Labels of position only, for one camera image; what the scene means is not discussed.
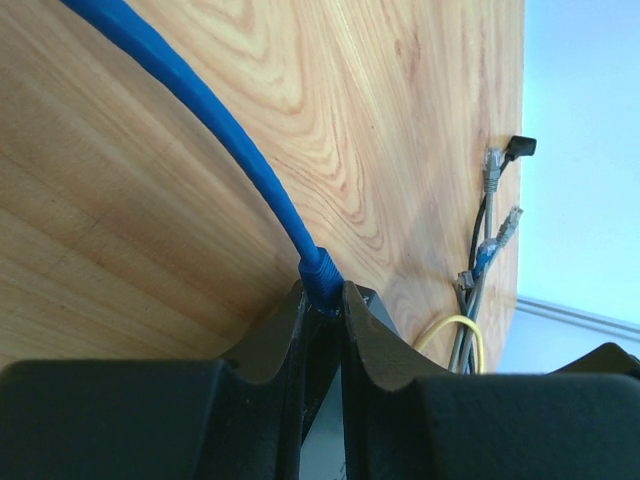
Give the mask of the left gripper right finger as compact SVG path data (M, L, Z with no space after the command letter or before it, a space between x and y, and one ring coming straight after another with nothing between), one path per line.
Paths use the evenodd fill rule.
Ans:
M376 326L355 284L343 305L348 478L389 453L411 479L638 477L639 374L456 375Z

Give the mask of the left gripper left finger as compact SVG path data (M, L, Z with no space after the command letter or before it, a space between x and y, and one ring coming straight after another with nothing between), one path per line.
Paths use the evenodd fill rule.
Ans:
M5 479L295 479L307 299L215 359L25 360L1 373Z

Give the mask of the black network switch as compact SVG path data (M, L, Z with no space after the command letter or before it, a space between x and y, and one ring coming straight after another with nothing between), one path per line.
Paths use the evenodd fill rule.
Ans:
M383 330L399 337L380 295L373 289L357 285L356 288L368 311L378 320ZM302 427L299 479L348 479L344 449L344 424L342 410L342 383L340 353L311 353L307 362L305 410ZM392 456L380 455L382 464L376 467L376 479L411 479L411 469L399 460L392 468Z

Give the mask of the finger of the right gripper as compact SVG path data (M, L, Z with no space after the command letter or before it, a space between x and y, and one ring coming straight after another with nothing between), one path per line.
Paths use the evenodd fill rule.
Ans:
M638 375L639 359L619 345L608 342L556 370L556 373Z

